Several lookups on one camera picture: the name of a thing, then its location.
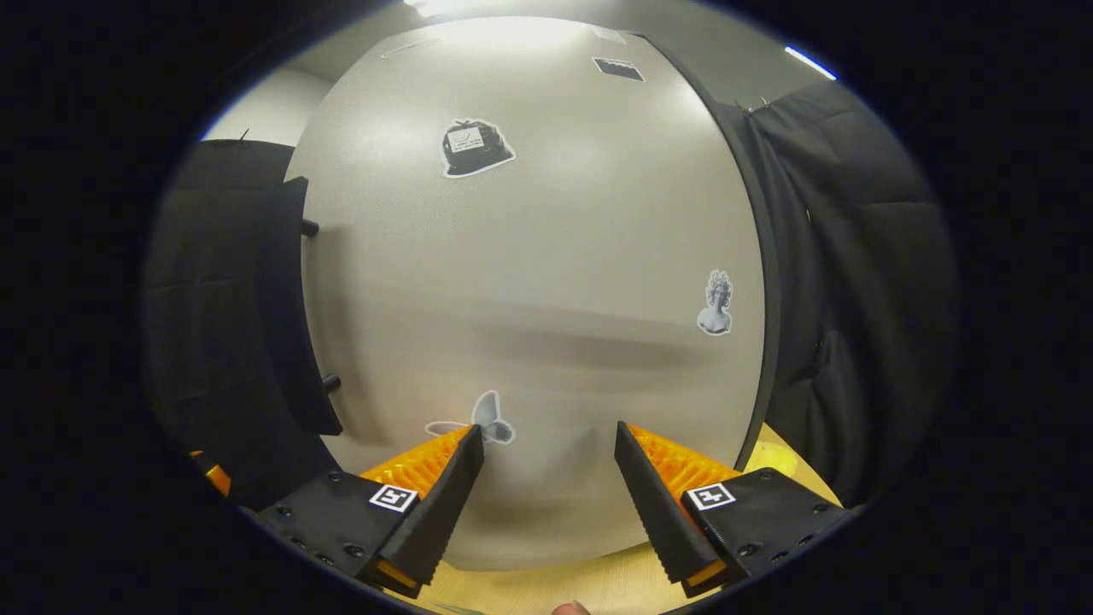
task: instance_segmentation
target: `wooden table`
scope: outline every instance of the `wooden table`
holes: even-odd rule
[[[745,472],[760,468],[774,468],[839,504],[815,471],[765,424]],[[487,615],[549,615],[555,606],[578,600],[595,615],[642,615],[663,613],[706,595],[686,599],[682,589],[668,582],[653,546],[645,543],[596,559],[529,570],[479,572],[442,561],[418,600],[397,598],[436,613],[453,613],[439,603]]]

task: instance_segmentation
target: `ceiling light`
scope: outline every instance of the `ceiling light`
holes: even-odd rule
[[[827,69],[825,69],[822,66],[820,66],[820,64],[815,63],[814,61],[812,61],[804,54],[798,51],[797,49],[794,49],[792,47],[786,47],[786,52],[789,54],[790,56],[797,58],[798,60],[801,60],[802,62],[809,64],[810,67],[816,69],[821,74],[823,74],[827,79],[831,79],[832,81],[835,81],[835,75],[834,74],[832,74],[831,72],[828,72]]]

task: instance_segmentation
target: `white wall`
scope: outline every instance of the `white wall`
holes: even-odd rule
[[[306,72],[280,69],[247,92],[221,115],[202,141],[238,139],[296,145],[312,114],[333,83]]]

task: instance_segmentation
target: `white ceiling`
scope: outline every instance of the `white ceiling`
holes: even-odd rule
[[[447,9],[423,17],[391,2],[299,54],[289,68],[336,82],[388,36],[458,19],[520,15],[572,20],[647,35],[719,100],[757,106],[825,78],[785,51],[785,42],[739,16],[689,0],[424,0]]]

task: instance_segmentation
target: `sticker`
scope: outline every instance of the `sticker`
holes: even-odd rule
[[[486,391],[479,398],[471,411],[471,424],[482,428],[482,438],[486,442],[508,445],[516,439],[516,430],[507,421],[501,418],[501,395],[496,391]],[[425,426],[431,436],[444,436],[467,427],[466,423],[438,421]]]
[[[626,79],[633,79],[634,81],[645,81],[642,73],[637,71],[636,67],[634,67],[634,62],[627,62],[626,60],[612,60],[610,58],[592,58],[592,61],[600,68],[600,72],[614,74],[616,76],[625,76]]]
[[[618,32],[613,29],[608,29],[606,27],[597,27],[595,25],[590,27],[592,28],[592,32],[596,33],[596,36],[599,36],[604,40],[610,40],[612,43],[622,43],[623,45],[626,44],[626,39],[623,38],[622,35],[620,35]]]
[[[389,58],[391,56],[398,56],[399,54],[406,54],[407,51],[410,51],[411,49],[416,49],[419,47],[428,47],[430,45],[435,45],[437,43],[439,43],[438,38],[430,38],[428,40],[420,40],[418,43],[411,43],[409,45],[403,45],[401,47],[396,47],[396,48],[391,49],[390,51],[385,52],[383,56],[379,56],[379,59],[386,60],[387,58]]]
[[[718,338],[732,329],[729,303],[732,301],[732,282],[725,271],[714,269],[706,282],[706,309],[698,312],[698,329],[706,335]]]
[[[390,509],[396,512],[406,512],[416,497],[418,492],[403,489],[393,485],[384,485],[368,501],[380,508]]]
[[[720,483],[691,489],[686,494],[691,496],[691,501],[694,502],[694,506],[698,507],[698,510],[709,510],[737,501],[732,497],[732,494],[725,488],[725,485]]]
[[[440,137],[445,177],[466,177],[516,159],[501,129],[481,119],[453,119]]]

